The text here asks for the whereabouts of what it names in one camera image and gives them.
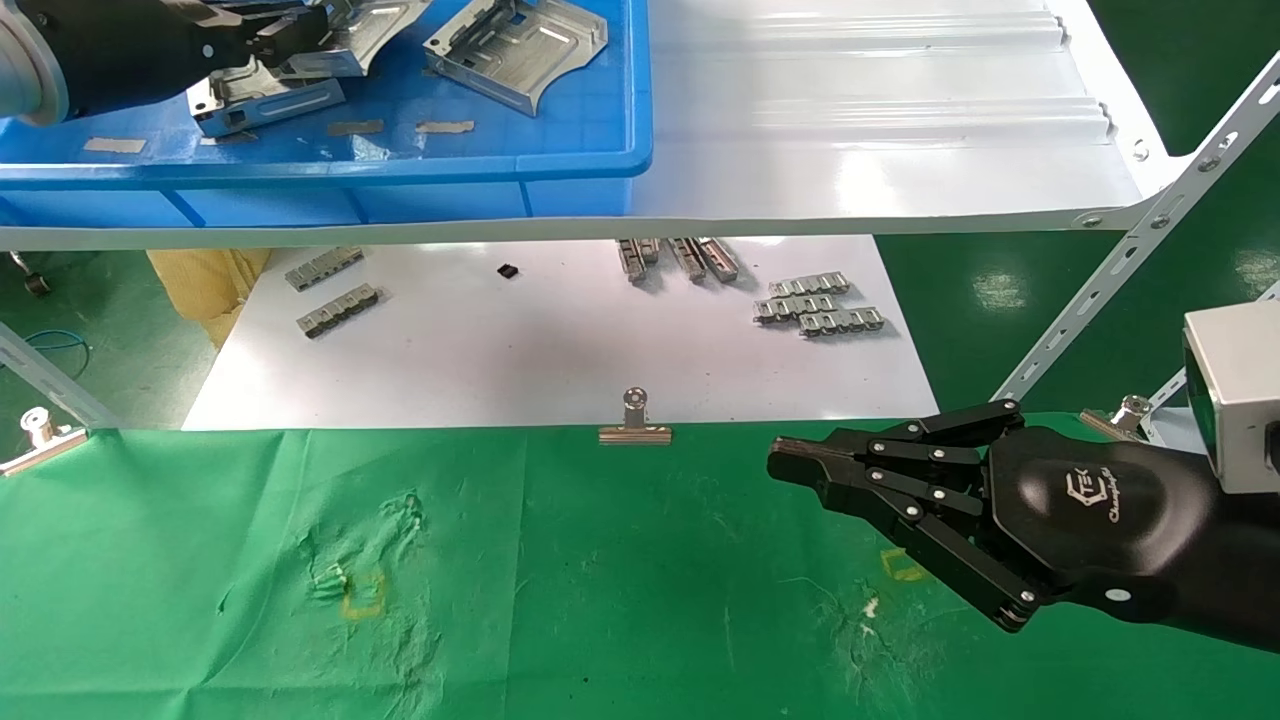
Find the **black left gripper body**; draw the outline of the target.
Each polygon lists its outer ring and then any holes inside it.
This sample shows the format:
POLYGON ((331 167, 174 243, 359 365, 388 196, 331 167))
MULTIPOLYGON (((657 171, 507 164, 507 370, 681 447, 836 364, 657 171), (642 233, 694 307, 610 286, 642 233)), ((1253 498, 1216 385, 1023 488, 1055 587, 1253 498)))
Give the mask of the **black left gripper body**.
POLYGON ((45 40, 68 111, 92 117, 160 102, 250 63, 242 15, 205 1, 47 1, 45 40))

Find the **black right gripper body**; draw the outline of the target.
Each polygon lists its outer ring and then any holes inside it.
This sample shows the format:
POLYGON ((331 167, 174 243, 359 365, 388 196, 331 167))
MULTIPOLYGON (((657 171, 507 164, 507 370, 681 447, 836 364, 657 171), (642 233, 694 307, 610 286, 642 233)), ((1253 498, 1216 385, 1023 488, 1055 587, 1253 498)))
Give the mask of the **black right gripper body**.
POLYGON ((1275 493, 1225 492, 1199 454, 1044 427, 986 459, 991 516, 1050 600, 1277 650, 1275 493))

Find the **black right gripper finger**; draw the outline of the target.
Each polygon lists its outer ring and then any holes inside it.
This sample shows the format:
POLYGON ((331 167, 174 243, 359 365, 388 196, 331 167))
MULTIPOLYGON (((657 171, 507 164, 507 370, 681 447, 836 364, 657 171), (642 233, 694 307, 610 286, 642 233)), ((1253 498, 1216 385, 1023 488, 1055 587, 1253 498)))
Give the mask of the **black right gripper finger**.
POLYGON ((827 511, 867 521, 1007 633, 1041 606, 1024 577, 975 544, 975 497, 867 465, 773 465, 771 477, 813 489, 827 511))
POLYGON ((768 474, 817 489, 829 469, 850 477, 881 470, 974 491, 986 479, 986 450, 1024 425, 1021 405, 998 400, 874 430, 840 427, 822 439, 781 436, 771 446, 768 474))

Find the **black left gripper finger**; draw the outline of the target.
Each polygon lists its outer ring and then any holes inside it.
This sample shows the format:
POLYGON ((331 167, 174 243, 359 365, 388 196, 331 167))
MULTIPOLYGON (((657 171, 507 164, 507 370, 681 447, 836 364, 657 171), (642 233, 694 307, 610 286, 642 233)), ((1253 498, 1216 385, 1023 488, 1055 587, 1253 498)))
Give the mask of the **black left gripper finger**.
POLYGON ((325 12, 228 12, 200 31, 216 67, 243 67, 255 59, 279 67, 296 54, 320 49, 330 35, 325 12))
POLYGON ((319 17, 329 20, 328 1, 215 1, 215 8, 243 17, 247 20, 280 20, 319 17))

